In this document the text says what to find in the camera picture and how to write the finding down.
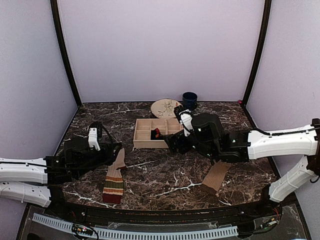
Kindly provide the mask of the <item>beige striped sock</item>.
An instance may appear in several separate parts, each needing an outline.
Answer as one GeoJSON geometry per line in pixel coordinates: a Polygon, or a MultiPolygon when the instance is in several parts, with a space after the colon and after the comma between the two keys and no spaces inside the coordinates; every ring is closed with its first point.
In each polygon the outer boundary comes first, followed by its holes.
{"type": "Polygon", "coordinates": [[[122,148],[115,162],[108,167],[102,200],[104,203],[108,204],[120,204],[122,196],[124,194],[124,180],[121,171],[127,168],[125,163],[125,149],[122,148]]]}

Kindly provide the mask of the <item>black argyle sock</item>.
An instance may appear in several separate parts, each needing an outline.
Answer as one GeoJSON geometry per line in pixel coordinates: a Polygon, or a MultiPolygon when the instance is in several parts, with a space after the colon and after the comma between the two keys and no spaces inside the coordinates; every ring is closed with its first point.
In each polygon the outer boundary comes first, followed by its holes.
{"type": "Polygon", "coordinates": [[[163,140],[163,135],[161,134],[158,128],[151,130],[150,132],[150,139],[151,140],[163,140]]]}

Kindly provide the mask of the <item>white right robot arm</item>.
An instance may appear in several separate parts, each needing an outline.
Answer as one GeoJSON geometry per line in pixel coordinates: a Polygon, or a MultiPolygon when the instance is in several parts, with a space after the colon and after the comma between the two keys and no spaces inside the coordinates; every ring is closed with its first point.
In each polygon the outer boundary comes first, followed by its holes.
{"type": "Polygon", "coordinates": [[[284,176],[263,188],[255,213],[266,217],[275,204],[303,184],[320,176],[320,120],[314,118],[309,125],[294,129],[225,132],[216,114],[192,115],[188,111],[177,114],[183,129],[163,138],[169,150],[185,154],[190,150],[211,160],[240,163],[265,157],[300,155],[299,162],[284,176]]]}

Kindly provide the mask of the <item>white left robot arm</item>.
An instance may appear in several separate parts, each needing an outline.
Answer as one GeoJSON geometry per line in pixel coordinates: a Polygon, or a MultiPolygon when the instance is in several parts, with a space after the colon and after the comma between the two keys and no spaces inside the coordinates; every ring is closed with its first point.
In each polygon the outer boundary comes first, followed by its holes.
{"type": "Polygon", "coordinates": [[[0,160],[0,191],[6,197],[49,207],[60,218],[71,213],[60,184],[70,183],[101,166],[122,163],[122,143],[99,143],[83,137],[68,140],[57,156],[0,160]]]}

